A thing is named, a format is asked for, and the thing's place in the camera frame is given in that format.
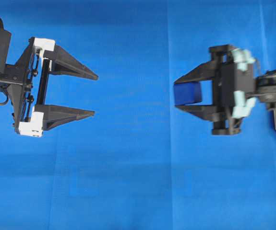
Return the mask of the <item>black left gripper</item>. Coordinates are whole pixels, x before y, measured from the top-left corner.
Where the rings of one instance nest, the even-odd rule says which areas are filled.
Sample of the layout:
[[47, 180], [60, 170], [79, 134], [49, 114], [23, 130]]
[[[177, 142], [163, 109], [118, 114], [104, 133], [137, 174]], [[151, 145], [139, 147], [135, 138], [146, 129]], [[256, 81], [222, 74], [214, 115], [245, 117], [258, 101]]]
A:
[[39, 67], [44, 77], [50, 73], [98, 80], [93, 71], [57, 45], [55, 40], [31, 37], [16, 63], [6, 64], [4, 73], [0, 73], [0, 92], [11, 102], [12, 125], [17, 134], [41, 137], [44, 131], [95, 115], [94, 111], [58, 105], [32, 105], [33, 77], [38, 75]]

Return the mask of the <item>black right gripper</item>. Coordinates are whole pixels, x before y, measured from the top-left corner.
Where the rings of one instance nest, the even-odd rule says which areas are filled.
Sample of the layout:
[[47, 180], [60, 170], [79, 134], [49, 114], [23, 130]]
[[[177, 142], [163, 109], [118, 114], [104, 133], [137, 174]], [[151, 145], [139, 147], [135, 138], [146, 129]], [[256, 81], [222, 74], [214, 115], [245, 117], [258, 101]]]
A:
[[176, 108], [213, 122], [213, 135], [239, 134], [243, 119], [250, 115], [256, 103], [255, 97], [248, 99], [246, 96], [255, 91], [256, 59], [249, 50], [232, 45], [212, 46], [209, 52], [212, 61], [197, 66], [174, 84], [208, 81], [214, 77], [213, 105], [176, 105]]

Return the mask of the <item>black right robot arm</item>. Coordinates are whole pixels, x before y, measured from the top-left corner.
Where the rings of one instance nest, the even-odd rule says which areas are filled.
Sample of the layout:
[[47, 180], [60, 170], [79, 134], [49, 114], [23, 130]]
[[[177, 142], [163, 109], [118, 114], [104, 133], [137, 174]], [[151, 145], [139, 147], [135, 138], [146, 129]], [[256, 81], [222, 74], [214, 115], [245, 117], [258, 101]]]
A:
[[210, 61], [174, 81], [174, 105], [213, 123], [213, 135], [236, 135], [256, 101], [274, 115], [276, 130], [276, 70], [255, 76], [258, 61], [249, 50], [232, 45], [209, 48]]

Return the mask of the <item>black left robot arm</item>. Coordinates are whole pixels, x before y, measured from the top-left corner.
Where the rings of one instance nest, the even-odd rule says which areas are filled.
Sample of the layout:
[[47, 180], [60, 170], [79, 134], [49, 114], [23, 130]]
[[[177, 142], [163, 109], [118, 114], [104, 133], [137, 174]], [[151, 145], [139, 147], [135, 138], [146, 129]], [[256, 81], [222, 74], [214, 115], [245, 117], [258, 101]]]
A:
[[17, 134], [39, 138], [45, 131], [94, 116], [94, 111], [46, 104], [50, 75], [98, 80], [54, 40], [31, 37], [16, 63], [0, 72], [0, 106], [11, 104]]

